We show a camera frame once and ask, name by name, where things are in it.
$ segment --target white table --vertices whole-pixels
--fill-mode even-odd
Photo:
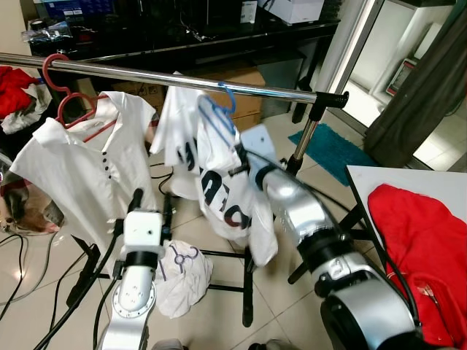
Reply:
[[[382,245],[368,210],[368,196],[381,184],[420,193],[441,201],[454,215],[467,222],[467,173],[446,171],[347,166],[347,177],[357,206],[374,236]]]

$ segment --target doorway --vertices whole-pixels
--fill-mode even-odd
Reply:
[[[413,0],[374,1],[379,12],[354,61],[338,86],[350,92],[342,111],[333,111],[364,135],[423,57],[452,11],[455,1],[429,1],[443,6],[417,7]],[[467,150],[467,106],[459,96],[446,117],[414,153],[419,168],[449,170]]]

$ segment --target floor mat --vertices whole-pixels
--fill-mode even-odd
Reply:
[[[302,131],[289,136],[297,144]],[[344,139],[326,124],[319,124],[312,140],[306,148],[306,154],[332,174],[344,186],[349,185],[345,175],[345,166],[378,166],[364,151],[352,142]]]

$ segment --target collar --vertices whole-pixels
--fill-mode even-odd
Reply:
[[[112,120],[117,118],[115,123],[113,133],[118,130],[123,124],[123,106],[125,105],[125,93],[117,91],[108,91],[102,92],[109,96],[109,98],[97,100],[96,115],[93,119],[84,120],[79,122],[70,129],[65,129],[65,127],[54,118],[47,118],[44,124],[33,132],[33,137],[42,145],[50,146],[54,144],[80,144],[84,145],[85,143],[77,137],[77,134],[86,132],[90,128],[96,127],[96,124],[104,127],[107,123],[110,123]]]

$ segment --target clothes hanger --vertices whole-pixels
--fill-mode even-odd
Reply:
[[[232,90],[230,90],[228,87],[225,86],[223,82],[219,82],[219,86],[223,86],[228,94],[228,97],[231,100],[232,107],[224,107],[224,106],[219,106],[215,103],[212,98],[210,98],[208,95],[202,96],[202,98],[205,98],[208,100],[208,102],[212,105],[212,112],[215,114],[216,118],[222,123],[225,129],[232,135],[235,136],[236,134],[236,127],[232,119],[229,117],[230,114],[235,113],[236,111],[236,100],[234,93],[232,93]],[[216,127],[216,125],[212,122],[210,116],[206,111],[204,111],[200,105],[198,105],[198,109],[201,112],[201,116],[214,128],[216,133],[220,136],[220,138],[224,141],[224,143],[228,147],[232,147],[233,145],[230,144],[224,137],[224,135],[220,132],[220,130]]]
[[[56,117],[55,120],[59,121],[60,124],[62,124],[65,129],[69,129],[73,125],[76,125],[77,123],[82,122],[83,120],[87,120],[91,115],[94,115],[96,113],[96,110],[97,110],[97,105],[94,103],[93,98],[91,98],[90,96],[85,95],[84,93],[72,93],[68,87],[66,87],[66,86],[57,86],[52,82],[52,80],[51,80],[51,78],[49,76],[48,69],[49,69],[50,64],[52,63],[52,61],[57,60],[57,59],[60,59],[60,60],[63,60],[63,61],[69,61],[69,58],[66,57],[65,55],[62,55],[61,53],[54,53],[54,54],[48,56],[45,59],[44,63],[42,64],[42,72],[44,74],[45,82],[53,90],[66,93],[66,97],[58,105],[58,111],[57,111],[58,116]],[[86,113],[85,115],[83,115],[82,117],[76,119],[74,122],[66,124],[65,120],[63,118],[63,110],[65,109],[65,105],[68,103],[68,101],[72,100],[73,98],[82,98],[83,100],[86,100],[91,105],[92,110],[90,112]],[[108,96],[102,95],[102,96],[97,97],[98,100],[103,99],[103,98],[108,98]],[[100,130],[98,130],[97,132],[92,134],[91,136],[88,136],[87,138],[85,138],[83,141],[88,142],[93,137],[99,135],[100,133],[102,133],[106,129],[108,129],[111,126],[115,125],[116,122],[117,122],[117,120],[113,120],[112,122],[108,123],[103,128],[101,128]]]

